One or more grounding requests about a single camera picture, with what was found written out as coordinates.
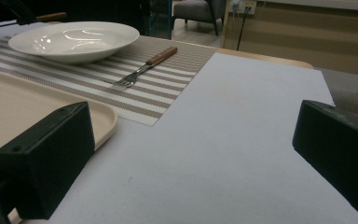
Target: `wall outlet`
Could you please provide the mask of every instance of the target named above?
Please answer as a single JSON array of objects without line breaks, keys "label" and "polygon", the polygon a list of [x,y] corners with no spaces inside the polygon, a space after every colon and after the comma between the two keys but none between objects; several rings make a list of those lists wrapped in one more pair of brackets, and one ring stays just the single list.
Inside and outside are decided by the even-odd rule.
[{"label": "wall outlet", "polygon": [[229,4],[229,12],[233,13],[244,13],[247,7],[250,8],[248,14],[255,14],[255,7],[257,5],[257,0],[231,0]]}]

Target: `glass surface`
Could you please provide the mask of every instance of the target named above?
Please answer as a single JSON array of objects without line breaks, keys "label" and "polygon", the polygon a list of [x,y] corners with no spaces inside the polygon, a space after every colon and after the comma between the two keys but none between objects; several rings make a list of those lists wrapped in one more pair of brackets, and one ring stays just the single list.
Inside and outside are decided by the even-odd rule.
[{"label": "glass surface", "polygon": [[150,0],[147,35],[171,39],[172,0]]}]

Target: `wooden fork handle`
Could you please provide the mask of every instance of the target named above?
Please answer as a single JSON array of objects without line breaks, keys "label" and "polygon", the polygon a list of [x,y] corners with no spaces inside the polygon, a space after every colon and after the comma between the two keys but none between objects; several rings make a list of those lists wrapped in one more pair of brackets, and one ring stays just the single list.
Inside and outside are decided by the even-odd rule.
[{"label": "wooden fork handle", "polygon": [[150,66],[155,66],[158,63],[161,63],[162,61],[166,60],[167,58],[173,56],[178,51],[177,47],[169,47],[162,51],[160,54],[154,56],[153,58],[149,59],[146,64]]},{"label": "wooden fork handle", "polygon": [[[38,16],[32,22],[60,21],[62,19],[65,19],[66,17],[68,17],[66,12],[58,12],[58,13],[48,14],[48,15],[44,15],[44,16]],[[21,19],[17,20],[18,25],[25,25],[25,24],[28,24],[28,23],[26,21],[21,20]]]}]

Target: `fork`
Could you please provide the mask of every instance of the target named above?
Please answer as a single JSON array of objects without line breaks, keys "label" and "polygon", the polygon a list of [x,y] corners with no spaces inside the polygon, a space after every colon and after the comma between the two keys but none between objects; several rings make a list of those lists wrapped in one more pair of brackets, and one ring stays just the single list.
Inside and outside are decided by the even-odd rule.
[{"label": "fork", "polygon": [[140,76],[143,72],[156,66],[157,64],[168,59],[169,57],[173,56],[173,54],[175,54],[177,50],[178,50],[177,47],[169,47],[169,48],[165,49],[164,51],[162,51],[160,54],[147,60],[145,65],[140,67],[135,72],[123,77],[121,80],[119,80],[117,82],[109,82],[109,81],[104,81],[104,82],[129,88],[135,84],[136,80],[138,79],[138,76]]}]

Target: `plate rim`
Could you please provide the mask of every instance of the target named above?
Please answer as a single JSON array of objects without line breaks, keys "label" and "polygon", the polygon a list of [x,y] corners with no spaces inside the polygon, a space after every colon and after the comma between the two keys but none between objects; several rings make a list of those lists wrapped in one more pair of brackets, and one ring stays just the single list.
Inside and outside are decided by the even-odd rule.
[{"label": "plate rim", "polygon": [[[76,27],[71,27],[71,26],[82,26],[84,25],[85,27],[87,26],[91,26],[91,25],[112,25],[113,29],[118,28],[118,27],[124,27],[126,29],[131,30],[132,32],[134,32],[133,37],[131,39],[128,39],[128,41],[117,47],[117,48],[112,48],[112,49],[100,49],[100,50],[95,50],[95,51],[88,51],[88,52],[69,52],[69,53],[41,53],[41,52],[35,52],[35,51],[29,51],[29,50],[23,50],[23,49],[19,49],[16,47],[17,42],[20,41],[19,38],[22,38],[24,36],[27,36],[29,34],[34,34],[37,32],[41,32],[41,31],[46,31],[46,30],[50,30],[50,29],[54,29],[57,30],[58,29],[65,29],[66,28],[73,28],[76,29]],[[42,57],[65,57],[65,56],[75,56],[75,55],[88,55],[88,54],[95,54],[95,53],[104,53],[104,52],[108,52],[108,51],[112,51],[112,50],[119,50],[121,48],[124,48],[126,46],[128,46],[129,44],[133,43],[135,40],[137,40],[140,36],[140,33],[138,30],[136,30],[135,28],[126,25],[126,24],[122,24],[122,23],[118,23],[118,22],[109,22],[109,21],[74,21],[74,22],[63,22],[63,23],[56,23],[56,24],[49,24],[49,25],[45,25],[45,26],[41,26],[41,27],[37,27],[35,29],[32,30],[28,30],[22,33],[19,33],[17,35],[12,36],[9,40],[8,40],[8,45],[21,53],[25,53],[25,54],[29,54],[29,55],[35,55],[35,56],[42,56]]]}]

